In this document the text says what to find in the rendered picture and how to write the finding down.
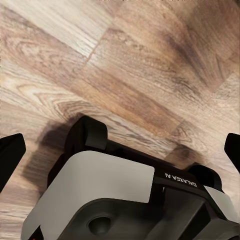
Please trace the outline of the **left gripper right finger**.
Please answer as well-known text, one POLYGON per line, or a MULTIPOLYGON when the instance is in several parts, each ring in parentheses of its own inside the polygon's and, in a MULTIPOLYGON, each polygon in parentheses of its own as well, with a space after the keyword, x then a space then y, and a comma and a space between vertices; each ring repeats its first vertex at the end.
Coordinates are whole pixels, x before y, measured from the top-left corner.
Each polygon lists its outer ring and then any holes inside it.
POLYGON ((229 133, 227 135, 224 151, 230 158, 231 162, 235 165, 240 172, 240 135, 235 133, 229 133))

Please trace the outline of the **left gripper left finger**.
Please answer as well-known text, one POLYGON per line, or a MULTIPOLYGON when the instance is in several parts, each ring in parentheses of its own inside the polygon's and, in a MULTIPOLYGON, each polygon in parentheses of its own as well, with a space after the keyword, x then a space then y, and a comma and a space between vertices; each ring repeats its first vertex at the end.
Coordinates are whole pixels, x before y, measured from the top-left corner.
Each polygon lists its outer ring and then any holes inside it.
POLYGON ((0 193, 26 153, 22 133, 0 138, 0 193))

